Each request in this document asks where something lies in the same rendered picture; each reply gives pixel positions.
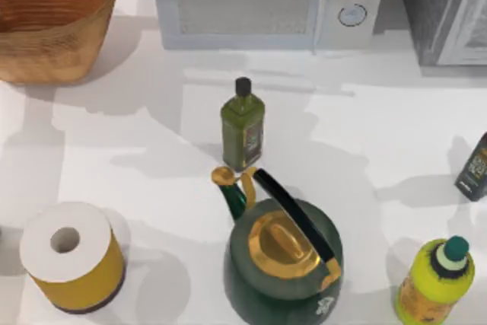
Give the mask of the dark box with gold print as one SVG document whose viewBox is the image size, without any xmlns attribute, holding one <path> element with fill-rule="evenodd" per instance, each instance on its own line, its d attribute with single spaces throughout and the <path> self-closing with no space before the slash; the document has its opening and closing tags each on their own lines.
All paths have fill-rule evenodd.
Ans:
<svg viewBox="0 0 487 325">
<path fill-rule="evenodd" d="M 455 187 L 470 201 L 487 195 L 487 132 L 477 143 L 455 180 Z"/>
</svg>

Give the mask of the yellow-green bottle with teal cap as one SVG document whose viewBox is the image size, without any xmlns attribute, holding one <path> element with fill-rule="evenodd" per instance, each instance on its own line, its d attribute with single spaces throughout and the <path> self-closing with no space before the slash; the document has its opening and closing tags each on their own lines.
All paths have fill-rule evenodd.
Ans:
<svg viewBox="0 0 487 325">
<path fill-rule="evenodd" d="M 402 325 L 443 325 L 456 303 L 469 291 L 475 264 L 461 236 L 424 244 L 400 285 L 396 315 Z"/>
</svg>

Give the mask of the pale microwave oven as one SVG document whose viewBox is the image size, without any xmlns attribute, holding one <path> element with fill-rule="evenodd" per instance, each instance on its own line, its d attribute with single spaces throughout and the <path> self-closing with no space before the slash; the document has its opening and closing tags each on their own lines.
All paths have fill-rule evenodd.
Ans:
<svg viewBox="0 0 487 325">
<path fill-rule="evenodd" d="M 304 49 L 340 52 L 364 48 L 380 0 L 155 0 L 167 49 Z M 366 7 L 357 27 L 344 27 L 341 8 Z"/>
</svg>

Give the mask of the white and yellow paper roll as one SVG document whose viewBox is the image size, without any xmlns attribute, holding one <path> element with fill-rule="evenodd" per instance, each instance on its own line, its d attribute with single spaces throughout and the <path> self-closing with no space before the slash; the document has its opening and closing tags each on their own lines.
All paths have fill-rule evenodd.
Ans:
<svg viewBox="0 0 487 325">
<path fill-rule="evenodd" d="M 21 236 L 23 267 L 54 307 L 87 314 L 121 289 L 126 264 L 106 214 L 84 202 L 50 206 Z"/>
</svg>

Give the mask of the green bottle with black cap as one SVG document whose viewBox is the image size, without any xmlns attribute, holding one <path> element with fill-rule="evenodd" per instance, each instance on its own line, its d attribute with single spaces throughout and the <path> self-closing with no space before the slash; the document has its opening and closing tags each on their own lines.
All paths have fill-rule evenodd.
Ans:
<svg viewBox="0 0 487 325">
<path fill-rule="evenodd" d="M 252 93 L 247 77 L 235 80 L 235 95 L 221 108 L 223 161 L 236 172 L 254 164 L 263 152 L 265 104 Z"/>
</svg>

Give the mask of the brown woven basket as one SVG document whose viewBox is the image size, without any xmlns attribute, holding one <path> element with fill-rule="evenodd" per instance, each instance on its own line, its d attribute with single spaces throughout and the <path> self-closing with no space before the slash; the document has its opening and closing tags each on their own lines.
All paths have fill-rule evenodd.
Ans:
<svg viewBox="0 0 487 325">
<path fill-rule="evenodd" d="M 95 63 L 116 0 L 0 0 L 0 81 L 72 84 Z"/>
</svg>

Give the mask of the green and gold kettle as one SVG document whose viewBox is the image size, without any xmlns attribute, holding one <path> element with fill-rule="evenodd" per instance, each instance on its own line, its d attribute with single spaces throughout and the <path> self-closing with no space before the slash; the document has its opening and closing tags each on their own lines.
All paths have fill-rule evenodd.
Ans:
<svg viewBox="0 0 487 325">
<path fill-rule="evenodd" d="M 262 168 L 217 167 L 212 181 L 234 220 L 224 286 L 235 311 L 248 325 L 324 325 L 342 287 L 333 221 Z"/>
</svg>

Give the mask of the microwave knob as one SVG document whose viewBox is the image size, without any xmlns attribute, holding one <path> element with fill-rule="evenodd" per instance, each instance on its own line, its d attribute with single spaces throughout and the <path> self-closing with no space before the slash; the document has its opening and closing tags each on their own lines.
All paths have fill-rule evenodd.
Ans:
<svg viewBox="0 0 487 325">
<path fill-rule="evenodd" d="M 366 7 L 360 4 L 353 4 L 341 8 L 338 13 L 338 20 L 344 27 L 357 27 L 367 18 L 368 11 Z"/>
</svg>

